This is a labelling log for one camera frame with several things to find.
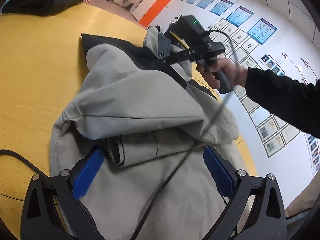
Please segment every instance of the hand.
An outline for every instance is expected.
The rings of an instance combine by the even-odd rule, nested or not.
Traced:
[[[248,70],[244,67],[237,66],[228,58],[217,59],[213,65],[208,67],[208,71],[205,71],[201,65],[197,65],[197,71],[200,72],[203,79],[213,89],[220,88],[220,81],[217,80],[212,73],[222,68],[232,85],[240,85],[245,88]]]

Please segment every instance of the orange door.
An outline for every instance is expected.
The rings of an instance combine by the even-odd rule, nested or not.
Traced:
[[[155,3],[142,16],[139,23],[145,27],[153,21],[153,19],[162,11],[171,0],[156,0]]]

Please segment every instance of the silver bolt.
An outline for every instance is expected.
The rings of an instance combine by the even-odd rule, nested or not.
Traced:
[[[63,170],[63,171],[61,171],[61,175],[62,175],[63,177],[68,176],[69,174],[70,174],[70,171],[69,171],[69,170]]]
[[[244,177],[245,175],[247,175],[247,173],[244,170],[239,170],[238,171],[239,176]]]
[[[269,173],[268,178],[274,180],[274,179],[276,179],[276,176],[272,173]]]
[[[33,180],[37,180],[37,179],[39,179],[39,178],[40,178],[39,174],[35,174],[35,175],[32,176],[32,179],[33,179]]]

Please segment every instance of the black sleeve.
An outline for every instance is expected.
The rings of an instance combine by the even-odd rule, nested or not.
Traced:
[[[271,70],[249,68],[245,90],[264,109],[320,138],[320,80],[305,85]]]

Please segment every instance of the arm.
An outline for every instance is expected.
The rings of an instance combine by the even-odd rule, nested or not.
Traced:
[[[316,85],[301,84],[289,77],[277,76],[271,70],[246,69],[229,59],[218,59],[209,68],[215,72],[223,68],[233,85],[246,88],[247,96],[266,110],[298,129],[320,138],[320,81]],[[220,83],[211,73],[197,70],[214,89]]]

